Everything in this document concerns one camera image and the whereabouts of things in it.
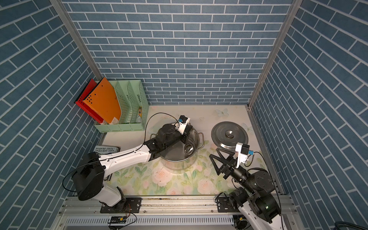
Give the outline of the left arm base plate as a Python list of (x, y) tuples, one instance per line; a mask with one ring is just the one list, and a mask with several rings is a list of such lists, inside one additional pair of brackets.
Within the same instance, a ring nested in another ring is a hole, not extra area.
[(141, 197), (123, 198), (114, 206), (110, 207), (102, 203), (100, 213), (114, 214), (114, 213), (139, 213), (141, 207)]

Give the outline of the steel pot lid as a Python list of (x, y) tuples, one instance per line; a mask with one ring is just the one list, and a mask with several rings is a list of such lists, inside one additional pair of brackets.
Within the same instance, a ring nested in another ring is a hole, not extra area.
[(248, 134), (239, 124), (231, 121), (223, 121), (216, 124), (211, 131), (214, 144), (222, 149), (235, 151), (238, 143), (248, 144)]

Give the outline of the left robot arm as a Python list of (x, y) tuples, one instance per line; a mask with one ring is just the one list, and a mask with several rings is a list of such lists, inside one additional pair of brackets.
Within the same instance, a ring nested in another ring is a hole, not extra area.
[(121, 188), (105, 182), (107, 176), (168, 153), (177, 154), (178, 147), (181, 147), (183, 154), (191, 156), (199, 147), (199, 141), (198, 132), (192, 125), (181, 124), (177, 128), (174, 124), (165, 124), (140, 147), (105, 155), (88, 153), (72, 175), (77, 197), (80, 201), (98, 200), (105, 206), (106, 213), (123, 212), (127, 209), (127, 199)]

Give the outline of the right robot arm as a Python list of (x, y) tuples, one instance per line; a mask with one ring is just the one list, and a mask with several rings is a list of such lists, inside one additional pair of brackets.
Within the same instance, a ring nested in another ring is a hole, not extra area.
[(216, 174), (227, 179), (231, 177), (238, 188), (227, 196), (228, 206), (239, 211), (254, 230), (286, 230), (282, 217), (280, 199), (272, 192), (276, 190), (274, 180), (268, 170), (263, 168), (245, 169), (245, 163), (253, 152), (244, 150), (238, 153), (217, 149), (218, 155), (211, 154), (209, 159)]

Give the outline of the steel ladle spoon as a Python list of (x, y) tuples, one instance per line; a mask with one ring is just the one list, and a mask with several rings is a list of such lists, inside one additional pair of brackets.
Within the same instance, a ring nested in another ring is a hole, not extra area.
[(195, 151), (195, 148), (191, 143), (188, 143), (184, 146), (184, 152), (185, 152), (186, 155), (189, 156), (189, 155), (193, 154), (194, 151)]

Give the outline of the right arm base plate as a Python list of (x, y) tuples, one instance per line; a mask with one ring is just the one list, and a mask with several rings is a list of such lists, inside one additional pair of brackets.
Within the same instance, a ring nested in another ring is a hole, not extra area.
[(218, 213), (236, 213), (236, 212), (239, 212), (237, 209), (235, 209), (231, 205), (228, 197), (219, 196), (218, 198), (215, 198), (215, 203), (217, 204)]

